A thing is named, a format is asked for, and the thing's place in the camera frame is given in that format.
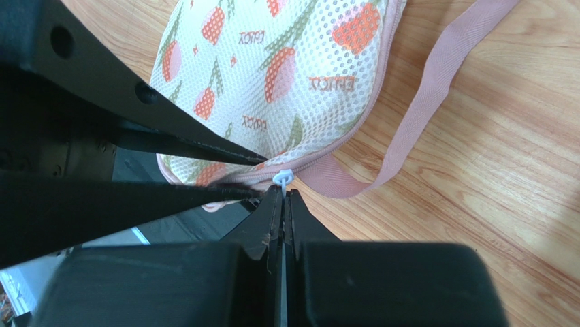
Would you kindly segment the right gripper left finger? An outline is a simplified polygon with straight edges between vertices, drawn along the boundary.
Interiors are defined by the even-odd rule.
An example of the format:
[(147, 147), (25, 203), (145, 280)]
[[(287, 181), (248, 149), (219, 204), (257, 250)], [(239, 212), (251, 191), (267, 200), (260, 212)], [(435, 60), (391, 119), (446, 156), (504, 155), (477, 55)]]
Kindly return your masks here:
[(32, 326), (279, 326), (274, 224), (283, 196), (217, 242), (92, 247), (67, 258)]

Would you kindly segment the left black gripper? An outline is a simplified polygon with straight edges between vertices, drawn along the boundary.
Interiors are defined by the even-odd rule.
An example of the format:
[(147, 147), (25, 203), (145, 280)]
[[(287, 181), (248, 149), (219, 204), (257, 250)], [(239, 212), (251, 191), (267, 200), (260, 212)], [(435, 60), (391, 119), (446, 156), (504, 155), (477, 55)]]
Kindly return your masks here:
[(1, 267), (213, 202), (237, 187), (110, 182), (119, 149), (252, 166), (108, 50), (60, 1), (1, 2)]

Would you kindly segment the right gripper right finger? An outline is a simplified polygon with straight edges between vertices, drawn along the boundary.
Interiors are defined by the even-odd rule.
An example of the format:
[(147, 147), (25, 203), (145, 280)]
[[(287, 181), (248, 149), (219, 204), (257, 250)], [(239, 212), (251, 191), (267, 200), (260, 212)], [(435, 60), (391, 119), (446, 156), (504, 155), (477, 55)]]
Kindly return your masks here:
[(457, 243), (341, 241), (287, 195), (291, 326), (507, 326), (487, 267)]

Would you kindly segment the floral mesh laundry bag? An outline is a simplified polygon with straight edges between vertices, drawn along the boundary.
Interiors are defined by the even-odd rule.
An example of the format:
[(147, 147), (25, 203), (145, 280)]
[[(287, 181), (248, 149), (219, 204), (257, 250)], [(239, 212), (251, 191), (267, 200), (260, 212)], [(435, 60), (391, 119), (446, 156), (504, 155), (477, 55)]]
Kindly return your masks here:
[(220, 163), (158, 154), (171, 183), (286, 187), (329, 198), (375, 189), (402, 168), (470, 51), (515, 7), (476, 1), (436, 41), (421, 83), (371, 183), (332, 153), (370, 115), (404, 1), (180, 1), (150, 85), (219, 136), (265, 157)]

